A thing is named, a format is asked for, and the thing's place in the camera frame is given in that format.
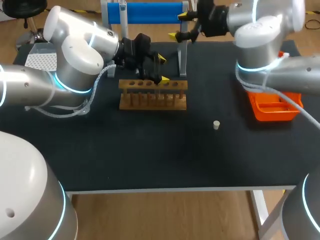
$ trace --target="cable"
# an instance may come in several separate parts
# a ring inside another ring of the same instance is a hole
[[[283,98],[289,104],[291,104],[296,109],[298,109],[302,113],[302,115],[304,115],[312,124],[314,124],[320,130],[320,123],[287,95],[268,86],[256,85],[256,84],[243,81],[239,76],[238,63],[236,63],[236,66],[235,66],[235,76],[236,76],[236,79],[241,83],[241,85],[246,87],[247,91],[250,91],[250,89],[253,89],[253,90],[262,90],[265,93],[277,94],[279,97]]]
[[[316,23],[318,23],[318,24],[320,25],[320,21],[319,21],[319,20],[317,20],[317,19],[311,19],[311,20],[307,21],[307,22],[304,24],[304,26],[305,26],[306,29],[308,29],[308,30],[318,30],[318,29],[320,29],[320,26],[319,26],[319,27],[308,27],[307,24],[310,23],[310,22],[316,22]]]
[[[63,115],[59,115],[59,114],[54,114],[54,113],[50,113],[46,110],[43,110],[42,108],[38,107],[38,106],[32,106],[32,107],[25,107],[26,110],[29,110],[30,108],[32,109],[35,109],[37,110],[38,112],[48,116],[48,117],[51,117],[51,118],[56,118],[56,119],[65,119],[65,118],[71,118],[71,117],[74,117],[74,116],[77,116],[79,114],[82,114],[82,115],[85,115],[89,112],[90,110],[90,105],[92,104],[92,102],[94,101],[94,98],[95,98],[95,95],[96,95],[96,90],[97,90],[97,86],[98,86],[98,83],[99,83],[99,80],[101,78],[101,76],[106,72],[108,71],[109,69],[112,69],[112,68],[115,68],[117,67],[117,65],[115,64],[112,64],[112,65],[108,65],[106,66],[105,68],[103,68],[101,70],[101,72],[99,73],[98,77],[96,78],[95,82],[94,82],[94,85],[93,85],[93,90],[92,90],[92,94],[91,94],[91,97],[89,99],[89,101],[85,104],[85,106],[83,108],[81,108],[80,110],[74,110],[73,113],[70,113],[70,114],[63,114]]]

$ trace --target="black tabletop mat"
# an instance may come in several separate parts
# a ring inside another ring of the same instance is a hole
[[[168,59],[164,75],[181,79],[177,45],[152,48]],[[66,191],[295,185],[318,165],[319,132],[301,115],[258,123],[234,77],[235,50],[231,42],[189,44],[187,111],[119,110],[118,79],[133,74],[117,70],[100,81],[88,115],[53,119],[3,107],[0,131],[38,148]],[[282,50],[299,55],[292,41]],[[320,120],[320,98],[302,100]]]

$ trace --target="blue padded bar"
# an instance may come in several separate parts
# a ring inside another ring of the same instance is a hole
[[[128,2],[128,24],[180,24],[182,2]],[[120,24],[119,3],[108,3],[110,24]]]

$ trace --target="wooden peg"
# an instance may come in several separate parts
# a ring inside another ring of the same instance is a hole
[[[123,89],[123,97],[124,97],[124,99],[127,98],[127,93],[128,93],[127,89],[124,88],[124,89]]]
[[[176,104],[176,94],[174,93],[172,95],[172,105],[174,106]]]
[[[139,106],[141,106],[141,102],[142,102],[142,93],[139,92]]]
[[[183,97],[184,97],[184,90],[181,89],[181,90],[180,90],[179,99],[182,99]]]
[[[158,97],[159,97],[157,91],[155,91],[154,95],[155,95],[155,104],[154,105],[157,106],[158,105]]]
[[[146,94],[146,96],[147,96],[147,98],[146,98],[146,104],[149,106],[149,104],[150,104],[150,98],[151,98],[150,92],[148,92],[148,93]]]
[[[168,95],[166,93],[163,94],[164,106],[167,106]]]
[[[130,105],[131,106],[134,105],[134,93],[133,92],[130,93]]]

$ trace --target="wooden floor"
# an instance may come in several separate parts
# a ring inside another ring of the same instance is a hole
[[[233,1],[216,2],[226,4]],[[100,8],[98,0],[49,1],[49,7],[54,4],[87,10]],[[307,1],[306,6],[308,10],[320,11],[318,0]],[[47,13],[42,13],[35,18],[38,27],[43,27],[46,16]],[[101,22],[99,15],[85,16]],[[320,15],[307,15],[306,18],[320,20]],[[154,42],[167,42],[167,33],[178,29],[178,25],[131,25],[129,35],[134,38],[143,32]],[[15,39],[25,32],[23,21],[0,22],[0,32],[0,62],[11,64],[16,57]],[[289,36],[289,39],[295,41],[304,56],[320,53],[320,30],[303,29]],[[200,36],[199,40],[232,41],[233,38],[230,35],[216,38]],[[264,191],[264,195],[268,210],[271,211],[282,196],[282,191]],[[73,204],[79,220],[79,240],[257,239],[251,200],[245,191],[80,195]]]

